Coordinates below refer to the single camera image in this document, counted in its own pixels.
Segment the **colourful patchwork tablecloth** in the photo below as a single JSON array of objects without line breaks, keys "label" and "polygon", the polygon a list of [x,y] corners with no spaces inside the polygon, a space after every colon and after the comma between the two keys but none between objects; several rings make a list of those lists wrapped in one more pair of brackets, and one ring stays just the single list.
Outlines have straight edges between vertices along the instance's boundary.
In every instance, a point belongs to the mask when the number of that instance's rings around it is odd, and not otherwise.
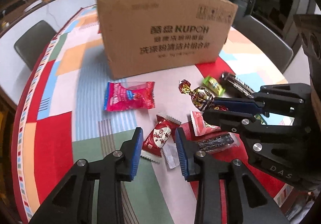
[{"label": "colourful patchwork tablecloth", "polygon": [[[131,139],[137,126],[146,138],[157,113],[191,129],[188,115],[196,108],[179,92],[180,80],[197,87],[207,75],[219,77],[232,69],[255,91],[262,85],[288,83],[255,44],[231,28],[215,63],[118,80],[155,81],[156,109],[106,113],[103,99],[112,80],[96,7],[77,11],[46,48],[21,95],[12,136],[12,179],[22,223],[28,223],[75,161],[102,159]],[[168,169],[163,158],[160,164],[141,158],[134,181],[122,185],[125,223],[193,223],[193,185],[185,182],[179,167]]]}]

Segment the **dark brown snack packet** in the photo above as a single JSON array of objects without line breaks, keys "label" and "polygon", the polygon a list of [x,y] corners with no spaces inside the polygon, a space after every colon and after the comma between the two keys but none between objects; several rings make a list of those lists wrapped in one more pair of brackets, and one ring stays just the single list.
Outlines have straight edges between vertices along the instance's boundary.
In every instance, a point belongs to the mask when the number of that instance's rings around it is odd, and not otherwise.
[{"label": "dark brown snack packet", "polygon": [[235,98],[247,98],[255,92],[234,74],[227,71],[221,74],[220,84],[230,96]]}]

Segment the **dark chair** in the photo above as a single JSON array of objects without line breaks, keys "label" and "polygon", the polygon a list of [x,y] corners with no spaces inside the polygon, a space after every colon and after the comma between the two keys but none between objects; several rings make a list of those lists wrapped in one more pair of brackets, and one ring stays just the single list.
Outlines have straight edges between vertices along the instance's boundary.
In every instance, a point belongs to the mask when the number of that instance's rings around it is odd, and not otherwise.
[{"label": "dark chair", "polygon": [[293,50],[271,29],[246,15],[234,23],[234,28],[253,42],[284,73],[293,58]]},{"label": "dark chair", "polygon": [[16,41],[14,49],[25,62],[26,66],[33,70],[43,49],[55,35],[56,31],[53,27],[46,21],[41,20]]}]

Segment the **brown cardboard box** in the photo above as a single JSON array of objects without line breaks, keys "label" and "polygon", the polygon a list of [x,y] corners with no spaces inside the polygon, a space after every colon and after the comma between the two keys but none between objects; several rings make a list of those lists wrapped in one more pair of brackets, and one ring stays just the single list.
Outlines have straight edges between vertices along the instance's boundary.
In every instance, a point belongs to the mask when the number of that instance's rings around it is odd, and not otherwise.
[{"label": "brown cardboard box", "polygon": [[229,0],[96,0],[112,78],[214,62],[238,6]]}]

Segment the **red white snack sachet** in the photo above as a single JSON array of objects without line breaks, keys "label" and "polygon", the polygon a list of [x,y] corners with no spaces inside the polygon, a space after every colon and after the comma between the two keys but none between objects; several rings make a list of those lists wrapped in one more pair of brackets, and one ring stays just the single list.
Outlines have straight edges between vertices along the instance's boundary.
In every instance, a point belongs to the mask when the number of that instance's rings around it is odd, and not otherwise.
[{"label": "red white snack sachet", "polygon": [[197,137],[221,131],[219,126],[213,126],[205,122],[202,117],[202,113],[199,111],[191,111],[190,117],[192,120],[194,134]]}]

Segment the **red white candy packet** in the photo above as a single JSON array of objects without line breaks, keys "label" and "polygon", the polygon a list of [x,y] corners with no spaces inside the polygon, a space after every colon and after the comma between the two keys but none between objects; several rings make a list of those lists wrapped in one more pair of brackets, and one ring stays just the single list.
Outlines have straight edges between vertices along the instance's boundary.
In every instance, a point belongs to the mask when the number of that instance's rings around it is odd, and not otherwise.
[{"label": "red white candy packet", "polygon": [[161,149],[181,125],[181,122],[169,115],[158,113],[157,123],[143,142],[141,156],[155,163],[161,162]]}]

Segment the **small white sachet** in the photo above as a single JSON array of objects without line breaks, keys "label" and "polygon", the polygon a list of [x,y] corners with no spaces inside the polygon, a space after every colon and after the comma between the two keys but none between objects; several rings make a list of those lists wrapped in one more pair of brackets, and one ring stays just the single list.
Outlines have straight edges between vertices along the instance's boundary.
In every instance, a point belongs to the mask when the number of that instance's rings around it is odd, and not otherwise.
[{"label": "small white sachet", "polygon": [[174,169],[180,165],[179,155],[177,153],[175,143],[165,143],[162,151],[169,169]]}]

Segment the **dark chair right far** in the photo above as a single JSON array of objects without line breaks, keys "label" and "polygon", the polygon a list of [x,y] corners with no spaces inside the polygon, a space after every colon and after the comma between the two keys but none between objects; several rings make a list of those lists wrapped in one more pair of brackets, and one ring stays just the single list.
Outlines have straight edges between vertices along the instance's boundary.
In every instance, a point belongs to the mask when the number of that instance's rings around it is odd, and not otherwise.
[{"label": "dark chair right far", "polygon": [[271,29],[246,15],[234,23],[234,28],[253,42],[284,73],[293,58],[293,50]]}]

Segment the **dark chair left side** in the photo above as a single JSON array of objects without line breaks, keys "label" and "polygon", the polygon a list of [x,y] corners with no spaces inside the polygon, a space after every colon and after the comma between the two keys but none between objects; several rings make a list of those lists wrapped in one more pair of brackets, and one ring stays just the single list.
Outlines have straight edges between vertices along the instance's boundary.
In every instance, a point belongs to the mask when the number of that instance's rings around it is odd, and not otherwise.
[{"label": "dark chair left side", "polygon": [[46,21],[41,20],[16,41],[14,49],[25,62],[26,66],[33,70],[43,49],[55,35],[56,31],[53,27]]}]

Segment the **pink candy wrapper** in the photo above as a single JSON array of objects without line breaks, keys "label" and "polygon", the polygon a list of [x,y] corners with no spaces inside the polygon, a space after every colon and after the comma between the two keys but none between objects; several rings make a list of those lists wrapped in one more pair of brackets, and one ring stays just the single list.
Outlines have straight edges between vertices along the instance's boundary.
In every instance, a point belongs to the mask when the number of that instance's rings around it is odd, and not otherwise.
[{"label": "pink candy wrapper", "polygon": [[155,82],[108,82],[105,111],[126,111],[134,109],[153,109]]}]

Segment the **black calligraphy snack bar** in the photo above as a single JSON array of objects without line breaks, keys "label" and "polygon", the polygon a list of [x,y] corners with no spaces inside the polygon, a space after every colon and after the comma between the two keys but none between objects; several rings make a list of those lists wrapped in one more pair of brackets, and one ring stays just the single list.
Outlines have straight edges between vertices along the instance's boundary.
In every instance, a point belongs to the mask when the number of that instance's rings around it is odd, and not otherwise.
[{"label": "black calligraphy snack bar", "polygon": [[207,153],[218,153],[240,145],[236,135],[230,132],[207,134],[203,138],[196,140],[195,143],[200,151]]}]

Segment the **small green candy packet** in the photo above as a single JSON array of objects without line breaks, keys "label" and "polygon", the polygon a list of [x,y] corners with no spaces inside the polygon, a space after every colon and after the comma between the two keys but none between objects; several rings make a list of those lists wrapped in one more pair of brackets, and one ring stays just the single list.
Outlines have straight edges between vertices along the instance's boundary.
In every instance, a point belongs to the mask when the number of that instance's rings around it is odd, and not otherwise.
[{"label": "small green candy packet", "polygon": [[220,83],[210,75],[203,79],[203,84],[207,88],[209,88],[217,97],[221,97],[225,92],[225,89],[220,85]]}]

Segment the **gold red foil candy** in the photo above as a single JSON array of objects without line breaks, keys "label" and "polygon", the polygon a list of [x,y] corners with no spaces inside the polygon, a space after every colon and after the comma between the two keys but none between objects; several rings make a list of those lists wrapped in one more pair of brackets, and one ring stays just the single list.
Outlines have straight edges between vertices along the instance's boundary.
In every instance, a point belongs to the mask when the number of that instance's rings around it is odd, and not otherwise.
[{"label": "gold red foil candy", "polygon": [[224,105],[214,103],[214,95],[206,87],[192,89],[189,81],[181,80],[179,91],[181,94],[189,95],[193,105],[201,112],[208,109],[228,111]]}]

